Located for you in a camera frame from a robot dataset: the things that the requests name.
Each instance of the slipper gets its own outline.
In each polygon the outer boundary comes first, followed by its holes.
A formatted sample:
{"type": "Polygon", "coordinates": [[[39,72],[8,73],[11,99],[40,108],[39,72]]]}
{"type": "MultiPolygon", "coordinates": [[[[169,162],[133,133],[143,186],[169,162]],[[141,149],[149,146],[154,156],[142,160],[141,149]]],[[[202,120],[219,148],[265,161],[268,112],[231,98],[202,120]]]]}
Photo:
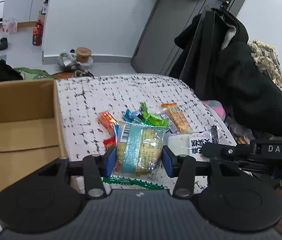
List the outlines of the slipper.
{"type": "Polygon", "coordinates": [[[7,49],[7,48],[8,48],[7,38],[1,38],[0,39],[0,50],[7,49]]]}

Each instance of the barcode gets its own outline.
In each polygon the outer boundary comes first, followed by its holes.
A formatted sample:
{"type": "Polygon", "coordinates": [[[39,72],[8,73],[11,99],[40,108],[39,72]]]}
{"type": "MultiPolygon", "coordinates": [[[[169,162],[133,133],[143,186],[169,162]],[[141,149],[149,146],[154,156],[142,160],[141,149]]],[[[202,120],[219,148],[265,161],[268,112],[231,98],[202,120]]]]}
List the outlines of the barcode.
{"type": "Polygon", "coordinates": [[[120,142],[125,142],[126,143],[128,141],[130,127],[131,127],[131,124],[125,124],[124,125],[120,142]]]}

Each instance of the black coat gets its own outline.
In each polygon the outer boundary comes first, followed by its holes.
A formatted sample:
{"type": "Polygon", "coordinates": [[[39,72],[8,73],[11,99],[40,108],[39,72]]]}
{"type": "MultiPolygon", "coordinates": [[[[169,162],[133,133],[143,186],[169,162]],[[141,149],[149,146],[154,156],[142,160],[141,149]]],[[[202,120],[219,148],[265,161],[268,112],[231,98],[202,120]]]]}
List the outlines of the black coat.
{"type": "MultiPolygon", "coordinates": [[[[212,46],[209,66],[204,66],[209,68],[209,76],[205,84],[206,95],[200,99],[220,101],[226,109],[231,109],[240,125],[251,130],[282,136],[282,91],[255,65],[247,45],[249,37],[244,25],[227,11],[213,11],[219,16],[223,15],[226,23],[236,27],[236,35],[226,49],[220,50],[229,27],[223,20],[215,21],[214,32],[217,34],[213,36],[213,44],[216,46],[212,46]]],[[[175,38],[175,44],[183,49],[183,53],[170,73],[170,76],[180,78],[189,52],[195,53],[190,62],[191,71],[182,78],[193,89],[200,80],[197,74],[202,66],[198,67],[198,57],[201,55],[190,48],[200,17],[194,17],[192,24],[175,38]]]]}

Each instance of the tile floor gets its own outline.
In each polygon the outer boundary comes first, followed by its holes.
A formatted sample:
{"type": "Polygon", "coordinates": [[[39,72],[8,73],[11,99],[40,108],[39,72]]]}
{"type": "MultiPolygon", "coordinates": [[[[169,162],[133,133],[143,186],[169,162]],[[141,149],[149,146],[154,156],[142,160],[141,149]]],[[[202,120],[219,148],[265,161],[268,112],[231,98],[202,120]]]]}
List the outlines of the tile floor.
{"type": "MultiPolygon", "coordinates": [[[[4,37],[0,26],[0,39],[4,37]]],[[[57,64],[42,64],[41,46],[32,45],[32,27],[21,28],[17,33],[6,36],[8,49],[0,51],[1,55],[7,55],[7,64],[11,67],[37,68],[47,71],[49,74],[62,72],[57,64]]],[[[118,75],[135,73],[130,63],[94,63],[90,68],[95,76],[118,75]]]]}

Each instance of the tablecloth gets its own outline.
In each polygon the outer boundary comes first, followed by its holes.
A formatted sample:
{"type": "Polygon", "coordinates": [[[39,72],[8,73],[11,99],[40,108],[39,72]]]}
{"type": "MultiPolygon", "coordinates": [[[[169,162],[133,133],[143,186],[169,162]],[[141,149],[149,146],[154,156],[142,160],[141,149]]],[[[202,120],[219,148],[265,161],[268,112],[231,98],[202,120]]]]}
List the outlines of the tablecloth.
{"type": "MultiPolygon", "coordinates": [[[[103,140],[109,138],[108,131],[98,123],[99,112],[109,111],[117,120],[127,108],[139,109],[140,102],[146,102],[149,112],[157,112],[162,103],[176,102],[194,132],[219,128],[221,144],[236,145],[230,132],[217,116],[210,112],[181,80],[152,74],[125,74],[118,76],[82,77],[57,80],[58,96],[63,119],[63,133],[70,161],[80,161],[85,156],[103,155],[103,140]]],[[[157,172],[165,188],[173,190],[176,178],[169,178],[158,165],[157,172]]],[[[84,192],[83,178],[77,178],[81,192],[84,192]]],[[[196,177],[194,192],[207,187],[206,177],[196,177]]],[[[108,185],[118,188],[120,185],[108,185]]]]}

